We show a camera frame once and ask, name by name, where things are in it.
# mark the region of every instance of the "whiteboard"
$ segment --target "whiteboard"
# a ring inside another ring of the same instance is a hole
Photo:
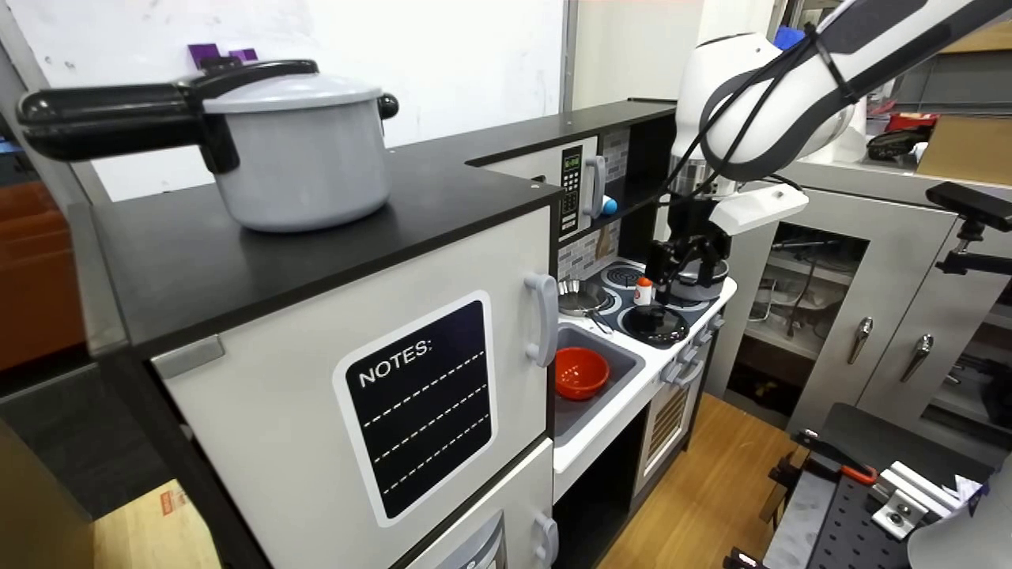
[[[312,57],[392,93],[386,143],[561,109],[567,0],[7,0],[43,82],[127,85],[192,72],[187,45]],[[111,198],[212,182],[196,147],[102,159]]]

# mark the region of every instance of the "pot handle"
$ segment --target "pot handle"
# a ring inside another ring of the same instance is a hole
[[[396,94],[384,93],[381,94],[381,120],[392,120],[392,117],[397,117],[397,109],[403,109],[403,102]]]

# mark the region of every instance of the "pot lid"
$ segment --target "pot lid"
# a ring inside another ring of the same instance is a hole
[[[307,109],[307,108],[341,108],[381,98],[375,85],[334,76],[274,76],[241,85],[219,98],[206,98],[206,115],[273,115],[273,109]]]

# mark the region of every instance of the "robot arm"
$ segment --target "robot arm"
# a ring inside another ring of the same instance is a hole
[[[1012,9],[1012,0],[848,0],[779,54],[756,36],[701,45],[681,98],[715,174],[763,181],[824,144],[842,109],[909,65]]]

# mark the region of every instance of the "wooden floor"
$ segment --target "wooden floor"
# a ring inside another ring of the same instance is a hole
[[[759,518],[771,479],[767,467],[795,441],[712,395],[701,395],[689,451],[684,451],[624,537],[604,569],[718,569],[730,546],[763,557],[767,528]]]

